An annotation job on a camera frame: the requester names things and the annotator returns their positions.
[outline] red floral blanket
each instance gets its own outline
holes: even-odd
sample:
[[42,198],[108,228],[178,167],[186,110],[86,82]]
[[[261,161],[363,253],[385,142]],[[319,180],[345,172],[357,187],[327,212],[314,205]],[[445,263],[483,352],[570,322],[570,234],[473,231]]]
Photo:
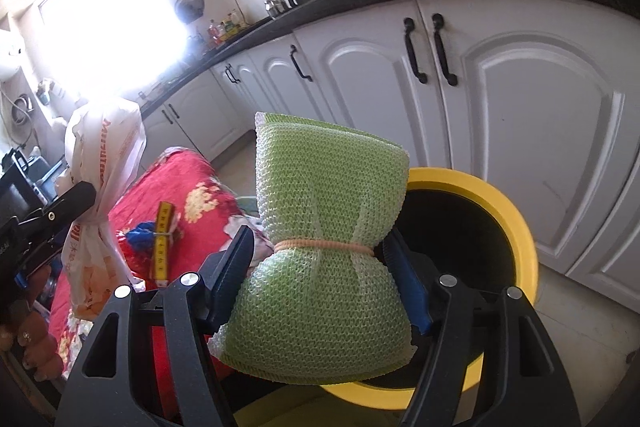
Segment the red floral blanket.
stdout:
[[[208,254],[224,250],[241,225],[249,225],[255,232],[256,248],[252,267],[273,253],[273,247],[266,240],[259,223],[240,211],[236,198],[215,178],[209,163],[191,150],[167,149],[156,160],[109,213],[113,230],[127,232],[138,223],[154,221],[160,201],[170,201],[180,214],[180,237],[169,259],[171,280],[187,271],[197,270]],[[127,262],[129,266],[136,267],[138,277],[147,281],[147,288],[154,287],[154,282],[148,280],[148,269],[139,269],[140,266],[148,266],[148,259],[136,255],[136,259],[127,257]],[[49,331],[58,340],[58,352],[65,362],[67,376],[91,325],[71,314],[69,286],[62,274],[51,308]],[[165,417],[171,417],[177,412],[177,404],[164,330],[154,328],[153,339],[160,398]],[[224,378],[232,372],[222,362],[216,359],[213,362],[218,378]]]

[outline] yellow bucket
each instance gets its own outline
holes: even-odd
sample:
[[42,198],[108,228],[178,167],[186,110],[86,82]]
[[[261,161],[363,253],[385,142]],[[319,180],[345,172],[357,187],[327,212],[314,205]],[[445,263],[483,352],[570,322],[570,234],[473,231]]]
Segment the yellow bucket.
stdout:
[[[480,178],[451,169],[411,169],[396,226],[409,248],[428,253],[441,272],[490,292],[516,285],[535,302],[538,256],[529,228],[514,204]],[[323,387],[364,407],[406,409],[419,375],[408,366],[367,382]],[[478,384],[481,369],[478,352],[466,369],[463,392]]]

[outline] white plastic bag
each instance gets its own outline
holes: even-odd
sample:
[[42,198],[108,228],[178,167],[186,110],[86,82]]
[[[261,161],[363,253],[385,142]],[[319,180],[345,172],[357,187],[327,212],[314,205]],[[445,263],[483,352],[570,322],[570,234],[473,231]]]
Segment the white plastic bag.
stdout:
[[77,219],[62,249],[76,317],[93,320],[119,285],[136,283],[117,246],[108,213],[136,178],[145,129],[135,102],[113,98],[77,109],[65,136],[68,169],[56,181],[62,194],[81,181],[96,190],[95,204]]

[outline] black cabinet handle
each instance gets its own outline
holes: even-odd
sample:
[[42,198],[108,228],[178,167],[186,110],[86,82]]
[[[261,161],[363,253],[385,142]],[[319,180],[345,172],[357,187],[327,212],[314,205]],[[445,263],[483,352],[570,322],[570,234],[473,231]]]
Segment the black cabinet handle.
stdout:
[[226,74],[226,77],[229,79],[229,82],[231,82],[232,84],[235,84],[236,81],[234,79],[232,79],[231,76],[229,75],[229,70],[230,69],[231,69],[231,66],[227,66],[225,68],[225,74]]
[[406,47],[406,54],[409,57],[409,65],[414,73],[414,77],[418,79],[421,84],[428,82],[427,74],[418,70],[418,60],[415,58],[414,44],[411,42],[411,32],[415,30],[415,22],[411,17],[407,17],[404,20],[404,46]]
[[438,52],[438,60],[440,61],[440,69],[444,78],[447,79],[449,86],[458,85],[458,77],[449,72],[449,65],[447,64],[447,54],[444,51],[444,44],[442,43],[442,37],[440,36],[440,30],[444,28],[444,17],[439,13],[434,13],[431,16],[433,21],[433,39],[436,41],[436,51]]
[[236,78],[236,76],[234,75],[233,72],[233,68],[231,67],[231,64],[228,65],[229,68],[229,74],[231,75],[231,78],[233,79],[231,82],[233,82],[234,84],[240,84],[240,79]]
[[174,106],[171,105],[170,103],[167,104],[169,106],[169,109],[171,109],[171,111],[173,112],[173,114],[175,115],[175,118],[177,120],[180,120],[180,115],[178,114],[178,112],[174,109]]
[[164,117],[169,121],[169,123],[170,123],[171,125],[173,125],[173,124],[174,124],[174,121],[173,121],[173,120],[171,120],[171,118],[169,118],[169,115],[166,113],[166,111],[165,111],[164,109],[161,111],[161,113],[162,113],[162,114],[164,114]]
[[313,82],[314,80],[311,78],[310,74],[302,74],[302,70],[300,70],[300,66],[298,65],[298,63],[296,62],[295,57],[293,56],[293,54],[297,50],[298,49],[292,44],[291,45],[291,52],[289,53],[289,57],[291,57],[291,62],[293,62],[293,65],[296,67],[296,71],[300,75],[300,78],[304,78],[305,80],[308,80],[309,82]]

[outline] rubber band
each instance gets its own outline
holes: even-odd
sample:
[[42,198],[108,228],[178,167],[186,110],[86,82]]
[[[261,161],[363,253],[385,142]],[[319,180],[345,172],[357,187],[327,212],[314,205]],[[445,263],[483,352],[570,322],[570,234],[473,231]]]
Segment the rubber band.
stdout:
[[359,245],[358,243],[342,243],[340,241],[327,241],[325,239],[287,239],[286,241],[280,241],[273,248],[273,251],[277,252],[285,250],[286,248],[299,247],[331,248],[332,250],[347,250],[366,253],[372,257],[375,255],[373,249],[365,247],[364,245]]

